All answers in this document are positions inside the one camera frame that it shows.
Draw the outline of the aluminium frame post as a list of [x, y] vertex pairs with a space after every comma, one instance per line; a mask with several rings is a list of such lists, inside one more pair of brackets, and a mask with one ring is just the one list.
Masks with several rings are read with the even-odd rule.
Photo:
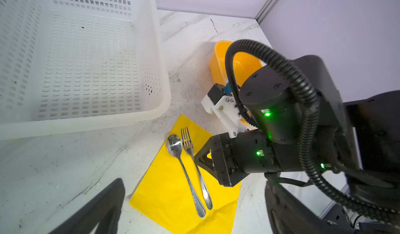
[[279, 0], [267, 0], [255, 17], [256, 21], [261, 24], [278, 2]]

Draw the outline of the white perforated plastic basket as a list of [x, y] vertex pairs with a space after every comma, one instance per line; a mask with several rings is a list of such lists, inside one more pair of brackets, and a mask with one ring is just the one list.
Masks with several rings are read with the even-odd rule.
[[1, 139], [134, 124], [171, 90], [155, 0], [1, 0]]

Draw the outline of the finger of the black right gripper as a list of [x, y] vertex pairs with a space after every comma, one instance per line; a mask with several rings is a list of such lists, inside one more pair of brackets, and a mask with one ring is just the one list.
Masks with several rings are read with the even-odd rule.
[[208, 173], [216, 172], [214, 166], [214, 156], [215, 156], [214, 141], [215, 138], [210, 137], [194, 156], [196, 165], [206, 170]]

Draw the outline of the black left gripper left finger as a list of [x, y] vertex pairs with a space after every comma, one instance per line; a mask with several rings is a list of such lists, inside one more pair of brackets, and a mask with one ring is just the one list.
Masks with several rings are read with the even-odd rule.
[[123, 180], [117, 178], [51, 233], [115, 234], [118, 231], [124, 198]]

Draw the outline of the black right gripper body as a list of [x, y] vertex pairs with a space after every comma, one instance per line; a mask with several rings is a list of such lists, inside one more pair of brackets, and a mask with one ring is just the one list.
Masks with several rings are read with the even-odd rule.
[[311, 185], [311, 181], [280, 178], [282, 172], [302, 171], [297, 146], [277, 144], [261, 130], [240, 133], [233, 139], [229, 134], [212, 136], [210, 153], [214, 165], [212, 175], [224, 187], [234, 187], [253, 173], [262, 173], [281, 184]]

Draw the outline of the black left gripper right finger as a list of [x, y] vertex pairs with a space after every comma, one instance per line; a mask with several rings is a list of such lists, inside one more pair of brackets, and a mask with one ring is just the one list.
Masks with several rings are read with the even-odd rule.
[[266, 183], [267, 213], [274, 234], [339, 234], [274, 180]]

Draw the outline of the silver fork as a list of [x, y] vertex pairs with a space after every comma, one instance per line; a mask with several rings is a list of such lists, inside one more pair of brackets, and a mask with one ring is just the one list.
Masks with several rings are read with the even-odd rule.
[[[193, 143], [192, 143], [192, 140], [191, 140], [191, 137], [190, 137], [189, 129], [187, 127], [181, 129], [181, 138], [182, 138], [183, 148], [184, 148], [185, 152], [188, 155], [191, 156], [193, 162], [195, 163], [194, 146], [193, 146]], [[207, 186], [205, 184], [204, 178], [203, 178], [203, 176], [202, 176], [202, 174], [200, 172], [199, 167], [196, 164], [194, 164], [194, 165], [195, 165], [195, 167], [197, 169], [197, 174], [198, 174], [199, 181], [200, 181], [200, 184], [201, 184], [202, 194], [203, 194], [203, 198], [205, 200], [206, 206], [207, 206], [207, 208], [209, 210], [212, 210], [213, 203], [212, 203], [212, 200], [211, 200], [210, 193], [209, 193], [208, 188], [207, 188]]]

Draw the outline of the yellow plastic tray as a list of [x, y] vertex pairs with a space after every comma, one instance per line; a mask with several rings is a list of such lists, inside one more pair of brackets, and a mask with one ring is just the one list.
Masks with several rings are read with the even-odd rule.
[[[214, 51], [209, 62], [214, 84], [226, 85], [228, 83], [225, 57], [227, 49], [231, 44], [231, 41], [219, 41], [214, 46]], [[262, 67], [262, 62], [256, 57], [244, 52], [237, 53], [233, 60], [233, 69], [237, 85], [242, 86], [250, 75]]]

